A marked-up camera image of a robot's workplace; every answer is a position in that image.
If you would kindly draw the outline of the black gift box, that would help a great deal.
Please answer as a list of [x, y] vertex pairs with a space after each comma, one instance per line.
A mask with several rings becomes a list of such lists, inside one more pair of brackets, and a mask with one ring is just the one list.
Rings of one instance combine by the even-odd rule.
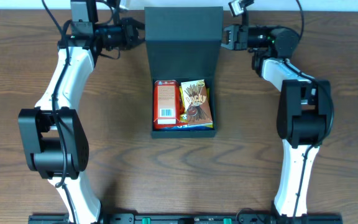
[[216, 115], [215, 71], [224, 11], [210, 7], [146, 7], [145, 44], [152, 83], [204, 80]]

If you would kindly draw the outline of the red cardboard snack box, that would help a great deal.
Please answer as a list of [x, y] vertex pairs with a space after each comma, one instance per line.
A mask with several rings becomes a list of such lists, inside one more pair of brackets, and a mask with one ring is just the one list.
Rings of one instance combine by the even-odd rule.
[[175, 80], [154, 83], [154, 128], [172, 128], [180, 122], [180, 91]]

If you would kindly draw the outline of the blue Oreo cookie pack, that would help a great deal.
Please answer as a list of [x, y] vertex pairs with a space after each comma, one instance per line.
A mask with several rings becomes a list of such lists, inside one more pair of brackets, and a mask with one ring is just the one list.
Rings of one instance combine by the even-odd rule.
[[172, 126], [172, 127], [163, 127], [161, 128], [162, 131], [204, 131], [214, 129], [213, 125], [196, 125], [196, 126], [189, 126], [189, 125], [181, 125], [181, 126]]

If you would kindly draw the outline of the red Hacks candy bag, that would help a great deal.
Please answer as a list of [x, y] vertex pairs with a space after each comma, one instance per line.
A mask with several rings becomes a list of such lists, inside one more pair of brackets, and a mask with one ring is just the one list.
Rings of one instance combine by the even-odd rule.
[[180, 114], [184, 114], [185, 111], [186, 111], [186, 109], [185, 109], [185, 104], [183, 101], [183, 94], [180, 93]]

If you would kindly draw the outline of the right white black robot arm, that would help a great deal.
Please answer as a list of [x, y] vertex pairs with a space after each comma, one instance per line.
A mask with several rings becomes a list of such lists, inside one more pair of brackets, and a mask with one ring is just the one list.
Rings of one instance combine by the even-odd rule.
[[305, 74], [291, 64], [302, 31], [285, 26], [252, 26], [247, 7], [251, 0], [229, 2], [241, 24], [224, 28], [222, 47], [252, 53], [252, 68], [279, 92], [276, 128], [283, 145], [280, 185], [269, 215], [255, 214], [259, 223], [309, 223], [322, 218], [308, 215], [306, 198], [313, 162], [334, 121], [331, 84]]

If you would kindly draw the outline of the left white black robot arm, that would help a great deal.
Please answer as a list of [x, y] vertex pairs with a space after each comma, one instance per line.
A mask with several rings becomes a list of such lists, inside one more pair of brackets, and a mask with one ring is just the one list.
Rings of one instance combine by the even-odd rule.
[[33, 214], [29, 223], [119, 223], [122, 215], [103, 212], [86, 174], [89, 144], [78, 106], [99, 57], [143, 43], [144, 24], [120, 18], [123, 1], [107, 1], [111, 17], [100, 22], [96, 1], [72, 1], [71, 19], [58, 26], [58, 62], [41, 99], [18, 115], [25, 160], [30, 170], [52, 184], [67, 208], [65, 214]]

